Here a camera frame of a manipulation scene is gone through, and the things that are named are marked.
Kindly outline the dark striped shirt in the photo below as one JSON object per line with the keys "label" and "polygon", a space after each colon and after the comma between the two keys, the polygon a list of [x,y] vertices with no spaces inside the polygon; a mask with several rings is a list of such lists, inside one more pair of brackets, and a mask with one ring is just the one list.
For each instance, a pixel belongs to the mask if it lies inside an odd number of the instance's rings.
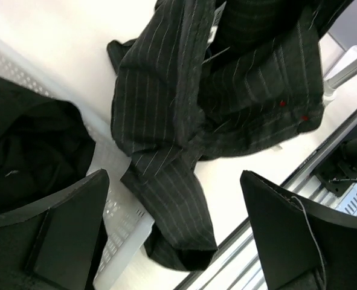
{"label": "dark striped shirt", "polygon": [[155,220],[160,265],[205,270],[217,243],[201,160],[268,149],[319,128],[319,41],[349,1],[157,1],[140,36],[108,44],[122,183]]}

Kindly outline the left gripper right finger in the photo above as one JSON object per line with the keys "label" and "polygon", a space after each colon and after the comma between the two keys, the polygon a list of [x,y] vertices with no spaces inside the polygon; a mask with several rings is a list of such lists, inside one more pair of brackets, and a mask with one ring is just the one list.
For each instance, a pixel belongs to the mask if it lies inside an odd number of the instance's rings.
{"label": "left gripper right finger", "polygon": [[357,289],[357,217],[240,177],[268,289]]}

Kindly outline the black shirt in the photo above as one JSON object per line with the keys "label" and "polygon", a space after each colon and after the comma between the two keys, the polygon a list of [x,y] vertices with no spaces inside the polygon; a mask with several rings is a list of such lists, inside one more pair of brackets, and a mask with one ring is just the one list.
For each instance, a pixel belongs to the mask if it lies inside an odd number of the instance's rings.
{"label": "black shirt", "polygon": [[94,150],[72,103],[0,77],[0,213],[84,178]]}

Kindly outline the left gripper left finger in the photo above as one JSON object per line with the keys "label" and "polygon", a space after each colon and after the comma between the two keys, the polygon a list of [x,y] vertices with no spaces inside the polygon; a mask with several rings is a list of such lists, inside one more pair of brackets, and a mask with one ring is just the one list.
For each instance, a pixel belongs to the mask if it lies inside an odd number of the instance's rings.
{"label": "left gripper left finger", "polygon": [[107,234],[109,189],[100,169],[0,213],[0,289],[93,289]]}

